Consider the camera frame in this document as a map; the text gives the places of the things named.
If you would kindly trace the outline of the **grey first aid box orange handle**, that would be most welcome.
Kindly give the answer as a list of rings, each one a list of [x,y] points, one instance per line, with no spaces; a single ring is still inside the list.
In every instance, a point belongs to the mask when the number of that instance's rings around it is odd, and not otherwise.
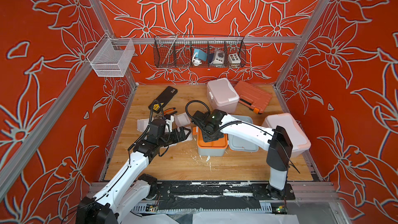
[[[237,136],[225,134],[223,138],[213,142],[204,142],[202,131],[195,127],[193,136],[197,141],[198,153],[200,156],[222,157],[226,150],[257,152],[259,147],[249,141],[238,138]]]

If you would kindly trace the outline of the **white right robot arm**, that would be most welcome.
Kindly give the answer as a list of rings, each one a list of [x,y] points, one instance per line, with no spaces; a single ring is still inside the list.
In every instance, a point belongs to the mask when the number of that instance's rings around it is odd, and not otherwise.
[[[185,105],[191,122],[202,132],[204,142],[214,142],[223,135],[233,135],[249,141],[267,151],[266,163],[271,168],[268,181],[269,191],[284,191],[287,174],[293,155],[293,140],[284,127],[261,127],[239,120],[221,111],[211,111],[202,101],[192,100]]]

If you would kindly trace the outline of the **white gauze packet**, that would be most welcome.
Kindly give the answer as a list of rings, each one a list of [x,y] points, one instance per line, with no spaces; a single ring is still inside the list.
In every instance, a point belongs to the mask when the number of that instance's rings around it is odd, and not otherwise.
[[[185,127],[191,124],[191,120],[187,113],[182,113],[179,115],[174,115],[175,123],[178,127]]]
[[[189,137],[189,138],[186,138],[185,140],[184,140],[184,142],[185,141],[191,141],[191,140],[193,140],[193,135],[191,134],[191,136]]]
[[[149,119],[138,119],[137,120],[138,132],[144,132],[148,124],[149,124]]]

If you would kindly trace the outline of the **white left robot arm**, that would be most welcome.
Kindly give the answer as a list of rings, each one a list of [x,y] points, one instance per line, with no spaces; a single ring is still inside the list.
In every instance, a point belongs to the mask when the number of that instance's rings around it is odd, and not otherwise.
[[[76,209],[78,224],[120,224],[143,199],[157,195],[157,179],[143,174],[151,161],[164,154],[161,148],[185,141],[185,127],[172,129],[164,114],[149,118],[144,132],[128,148],[128,159],[117,174],[94,197],[85,197]]]

